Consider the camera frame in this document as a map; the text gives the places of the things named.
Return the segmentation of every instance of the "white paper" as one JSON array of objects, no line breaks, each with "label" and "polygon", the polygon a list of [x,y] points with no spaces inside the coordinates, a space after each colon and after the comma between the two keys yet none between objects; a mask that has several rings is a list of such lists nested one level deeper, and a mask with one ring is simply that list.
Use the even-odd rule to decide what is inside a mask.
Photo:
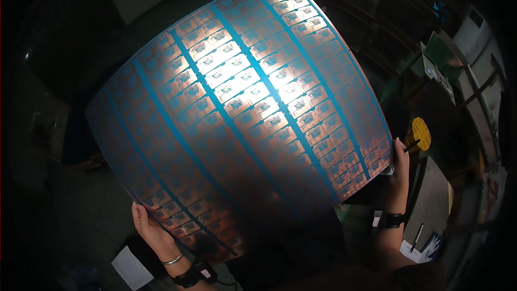
[{"label": "white paper", "polygon": [[127,246],[120,251],[111,265],[133,291],[145,286],[153,278]]},{"label": "white paper", "polygon": [[412,252],[410,252],[411,247],[411,244],[404,239],[402,240],[402,244],[400,245],[400,252],[404,254],[405,257],[409,258],[411,261],[419,263],[420,259],[422,258],[422,253],[417,251],[417,249],[414,249]]}]

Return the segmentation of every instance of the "fingers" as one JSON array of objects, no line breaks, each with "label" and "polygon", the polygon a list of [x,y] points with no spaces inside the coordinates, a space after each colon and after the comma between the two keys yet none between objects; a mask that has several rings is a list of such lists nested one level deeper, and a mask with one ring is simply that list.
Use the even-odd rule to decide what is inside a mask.
[{"label": "fingers", "polygon": [[158,225],[158,223],[152,217],[151,217],[151,220],[149,220],[149,226],[161,229],[160,225]]},{"label": "fingers", "polygon": [[143,205],[138,205],[138,211],[140,215],[140,226],[142,228],[146,228],[149,226],[149,217],[147,216],[147,211],[145,210]]},{"label": "fingers", "polygon": [[395,152],[397,153],[397,157],[399,159],[403,158],[404,157],[404,149],[406,148],[404,143],[401,142],[399,138],[396,138],[395,142],[393,142],[393,147],[395,148]]},{"label": "fingers", "polygon": [[140,233],[141,225],[140,225],[140,212],[138,210],[138,205],[136,202],[133,201],[133,204],[131,205],[131,212],[133,213],[133,222],[134,227],[137,229],[137,231]]}]

